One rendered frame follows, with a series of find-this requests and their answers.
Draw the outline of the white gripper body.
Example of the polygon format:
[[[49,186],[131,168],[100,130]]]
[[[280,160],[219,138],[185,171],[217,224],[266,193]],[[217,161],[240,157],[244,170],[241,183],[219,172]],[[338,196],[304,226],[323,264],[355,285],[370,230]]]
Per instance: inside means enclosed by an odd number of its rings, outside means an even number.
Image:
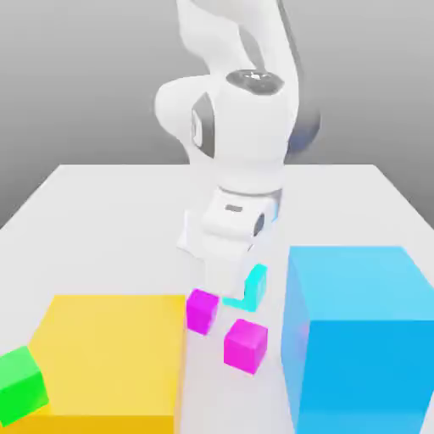
[[[188,209],[176,246],[203,262],[209,292],[241,299],[254,226],[254,213],[247,209],[205,214]]]

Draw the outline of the small cyan cube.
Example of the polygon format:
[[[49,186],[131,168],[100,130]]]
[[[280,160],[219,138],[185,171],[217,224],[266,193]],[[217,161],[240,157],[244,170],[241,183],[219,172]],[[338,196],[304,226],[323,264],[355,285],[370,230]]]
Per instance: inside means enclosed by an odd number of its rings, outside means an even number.
[[[223,298],[222,303],[235,309],[254,313],[262,302],[266,291],[267,267],[256,264],[244,281],[243,299]]]

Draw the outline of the small magenta cube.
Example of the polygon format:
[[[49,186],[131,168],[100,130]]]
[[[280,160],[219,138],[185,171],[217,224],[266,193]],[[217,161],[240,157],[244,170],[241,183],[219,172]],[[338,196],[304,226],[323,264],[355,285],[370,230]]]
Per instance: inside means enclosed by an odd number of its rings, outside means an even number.
[[[254,375],[268,346],[268,328],[244,319],[234,322],[224,339],[224,363]]]
[[[220,297],[200,289],[193,289],[186,301],[187,327],[206,336],[217,313]]]

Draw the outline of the small green cube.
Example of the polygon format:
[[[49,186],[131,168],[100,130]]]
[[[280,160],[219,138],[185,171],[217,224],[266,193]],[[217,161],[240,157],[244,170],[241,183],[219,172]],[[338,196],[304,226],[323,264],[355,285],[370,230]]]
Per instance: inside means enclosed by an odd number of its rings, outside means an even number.
[[[0,425],[16,420],[48,404],[42,372],[29,348],[22,346],[0,356]]]

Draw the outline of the large yellow box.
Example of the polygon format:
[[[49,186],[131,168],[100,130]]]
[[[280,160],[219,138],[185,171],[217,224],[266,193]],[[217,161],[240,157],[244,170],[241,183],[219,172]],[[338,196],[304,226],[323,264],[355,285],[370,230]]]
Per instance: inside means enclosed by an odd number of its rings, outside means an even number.
[[[54,297],[29,345],[49,403],[0,434],[181,434],[185,303]]]

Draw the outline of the large blue box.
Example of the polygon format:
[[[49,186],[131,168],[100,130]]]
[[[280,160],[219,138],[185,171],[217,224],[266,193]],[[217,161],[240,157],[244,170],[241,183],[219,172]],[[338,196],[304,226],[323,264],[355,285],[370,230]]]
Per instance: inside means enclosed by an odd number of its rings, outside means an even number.
[[[292,247],[281,362],[295,434],[420,434],[434,288],[401,247]]]

